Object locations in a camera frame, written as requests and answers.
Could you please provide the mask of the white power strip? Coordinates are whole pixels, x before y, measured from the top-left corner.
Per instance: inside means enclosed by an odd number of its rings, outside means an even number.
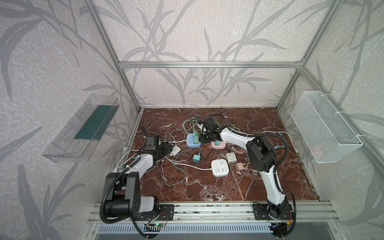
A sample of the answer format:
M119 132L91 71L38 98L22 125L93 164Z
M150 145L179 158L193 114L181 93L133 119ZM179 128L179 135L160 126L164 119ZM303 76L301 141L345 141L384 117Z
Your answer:
M216 178L225 177L229 174L229 165L225 159L216 159L211 161L213 176Z

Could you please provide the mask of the teal charger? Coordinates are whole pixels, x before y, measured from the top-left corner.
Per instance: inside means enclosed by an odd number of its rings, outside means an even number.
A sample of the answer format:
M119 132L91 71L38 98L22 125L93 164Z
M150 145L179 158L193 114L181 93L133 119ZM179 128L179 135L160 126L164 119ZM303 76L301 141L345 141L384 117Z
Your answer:
M199 163L201 160L201 156L198 154L194 154L193 156L193 163Z

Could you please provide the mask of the pink charger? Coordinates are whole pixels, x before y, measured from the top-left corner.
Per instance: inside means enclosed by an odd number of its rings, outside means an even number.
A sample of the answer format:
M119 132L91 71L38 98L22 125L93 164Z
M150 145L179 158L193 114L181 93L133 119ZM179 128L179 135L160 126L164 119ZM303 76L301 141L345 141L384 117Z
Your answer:
M245 167L243 163L235 163L236 171L242 171Z

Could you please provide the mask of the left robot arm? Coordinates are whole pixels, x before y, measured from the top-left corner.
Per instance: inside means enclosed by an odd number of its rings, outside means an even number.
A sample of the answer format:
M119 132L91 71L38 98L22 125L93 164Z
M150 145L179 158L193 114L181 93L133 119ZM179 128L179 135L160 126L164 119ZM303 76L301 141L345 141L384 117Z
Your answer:
M129 165L106 176L100 206L100 218L105 224L125 219L145 221L159 216L161 208L158 198L141 195L140 179L155 162L172 150L172 144L161 140L160 136L148 136Z

